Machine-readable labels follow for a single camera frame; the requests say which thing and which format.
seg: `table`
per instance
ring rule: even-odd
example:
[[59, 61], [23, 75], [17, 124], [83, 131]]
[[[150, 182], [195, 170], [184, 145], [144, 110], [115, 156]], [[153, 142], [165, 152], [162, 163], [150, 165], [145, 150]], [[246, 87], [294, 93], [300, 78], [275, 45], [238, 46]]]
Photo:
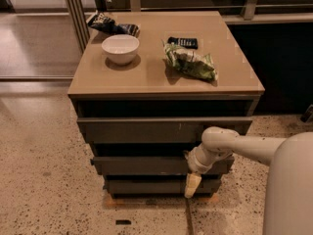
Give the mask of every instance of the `table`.
[[[184, 151], [201, 142], [209, 126], [246, 134], [264, 87], [217, 12], [108, 13], [119, 24], [140, 27], [135, 60], [119, 67], [103, 54], [106, 34], [93, 31], [68, 96], [77, 124], [105, 178], [119, 194], [183, 193]], [[208, 83], [166, 64], [169, 36], [196, 37], [198, 54], [210, 53], [219, 78]], [[212, 194], [234, 159], [203, 175], [200, 194]]]

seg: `robotic hand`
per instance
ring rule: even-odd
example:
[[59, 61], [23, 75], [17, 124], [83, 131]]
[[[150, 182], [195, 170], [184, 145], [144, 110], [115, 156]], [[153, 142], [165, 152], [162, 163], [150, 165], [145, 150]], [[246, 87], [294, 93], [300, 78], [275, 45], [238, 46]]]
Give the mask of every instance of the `robotic hand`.
[[234, 130], [208, 128], [202, 142], [186, 157], [191, 173], [185, 197], [196, 192], [201, 174], [232, 153], [270, 166], [263, 234], [312, 234], [313, 222], [313, 132], [286, 138], [241, 136]]

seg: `bowl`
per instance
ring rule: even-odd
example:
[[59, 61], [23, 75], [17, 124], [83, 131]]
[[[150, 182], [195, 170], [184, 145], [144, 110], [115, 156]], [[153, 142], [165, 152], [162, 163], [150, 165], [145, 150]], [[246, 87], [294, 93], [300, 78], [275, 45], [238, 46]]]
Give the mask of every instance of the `bowl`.
[[131, 35], [114, 35], [102, 43], [102, 49], [110, 61], [125, 66], [132, 62], [138, 52], [139, 40]]

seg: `floor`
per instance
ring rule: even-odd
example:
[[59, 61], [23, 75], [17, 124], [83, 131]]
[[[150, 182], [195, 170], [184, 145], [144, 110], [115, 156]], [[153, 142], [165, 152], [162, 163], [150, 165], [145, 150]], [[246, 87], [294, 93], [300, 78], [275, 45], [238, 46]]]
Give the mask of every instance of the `floor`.
[[[0, 34], [1, 75], [73, 74], [79, 62], [68, 17], [1, 14]], [[268, 168], [238, 156], [212, 198], [112, 199], [68, 86], [0, 83], [0, 234], [262, 234]], [[258, 116], [248, 135], [303, 131], [313, 124], [299, 116]]]

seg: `speckled floor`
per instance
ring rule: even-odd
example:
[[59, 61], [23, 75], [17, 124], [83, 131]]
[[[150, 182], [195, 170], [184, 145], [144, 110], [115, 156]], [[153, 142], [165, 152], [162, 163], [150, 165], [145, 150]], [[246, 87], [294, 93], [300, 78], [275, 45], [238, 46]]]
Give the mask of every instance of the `speckled floor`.
[[[238, 156], [212, 198], [189, 200], [192, 229], [184, 198], [112, 199], [89, 163], [68, 86], [0, 83], [0, 234], [262, 234], [268, 168]], [[302, 131], [313, 124], [299, 116], [261, 116], [248, 134]]]

